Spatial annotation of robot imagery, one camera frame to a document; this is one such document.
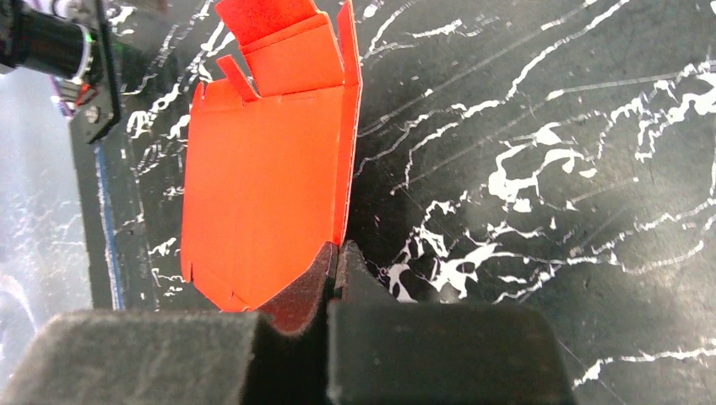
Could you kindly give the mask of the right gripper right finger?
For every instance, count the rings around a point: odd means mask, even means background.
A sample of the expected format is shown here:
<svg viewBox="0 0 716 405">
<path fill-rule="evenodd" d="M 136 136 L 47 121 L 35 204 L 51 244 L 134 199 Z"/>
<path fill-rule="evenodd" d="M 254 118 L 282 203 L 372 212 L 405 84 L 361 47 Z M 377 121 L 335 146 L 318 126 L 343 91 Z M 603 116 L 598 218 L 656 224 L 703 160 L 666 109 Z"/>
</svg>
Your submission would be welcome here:
<svg viewBox="0 0 716 405">
<path fill-rule="evenodd" d="M 327 308 L 331 404 L 574 404 L 554 332 L 514 304 L 401 303 L 341 247 Z"/>
</svg>

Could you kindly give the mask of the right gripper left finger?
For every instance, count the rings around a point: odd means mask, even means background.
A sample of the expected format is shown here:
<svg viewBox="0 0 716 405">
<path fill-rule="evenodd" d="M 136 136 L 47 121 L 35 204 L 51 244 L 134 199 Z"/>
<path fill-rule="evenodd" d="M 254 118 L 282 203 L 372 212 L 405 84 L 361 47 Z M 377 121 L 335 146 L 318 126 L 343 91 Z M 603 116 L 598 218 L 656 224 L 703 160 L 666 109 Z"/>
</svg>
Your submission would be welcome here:
<svg viewBox="0 0 716 405">
<path fill-rule="evenodd" d="M 255 311 L 86 310 L 51 320 L 4 404 L 323 404 L 338 249 Z"/>
</svg>

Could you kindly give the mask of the red paper box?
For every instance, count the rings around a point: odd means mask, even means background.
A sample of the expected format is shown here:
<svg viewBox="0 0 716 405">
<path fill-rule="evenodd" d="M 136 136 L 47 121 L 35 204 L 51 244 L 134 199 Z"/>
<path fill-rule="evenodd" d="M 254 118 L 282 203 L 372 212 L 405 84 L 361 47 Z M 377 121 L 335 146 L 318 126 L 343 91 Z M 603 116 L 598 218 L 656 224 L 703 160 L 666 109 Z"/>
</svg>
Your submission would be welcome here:
<svg viewBox="0 0 716 405">
<path fill-rule="evenodd" d="M 345 237 L 362 76 L 355 12 L 312 1 L 222 1 L 246 66 L 194 93 L 183 278 L 222 311 L 251 311 Z"/>
</svg>

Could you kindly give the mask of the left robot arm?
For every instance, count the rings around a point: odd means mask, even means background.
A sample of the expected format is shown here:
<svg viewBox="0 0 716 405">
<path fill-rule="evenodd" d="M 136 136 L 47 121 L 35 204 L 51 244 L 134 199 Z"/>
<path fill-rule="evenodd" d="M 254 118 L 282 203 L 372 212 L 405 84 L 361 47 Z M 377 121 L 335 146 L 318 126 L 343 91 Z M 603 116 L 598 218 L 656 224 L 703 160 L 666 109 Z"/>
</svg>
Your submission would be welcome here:
<svg viewBox="0 0 716 405">
<path fill-rule="evenodd" d="M 121 117 L 111 36 L 102 1 L 77 1 L 74 9 L 61 17 L 2 1 L 1 74 L 25 68 L 79 84 L 70 127 L 95 143 Z"/>
</svg>

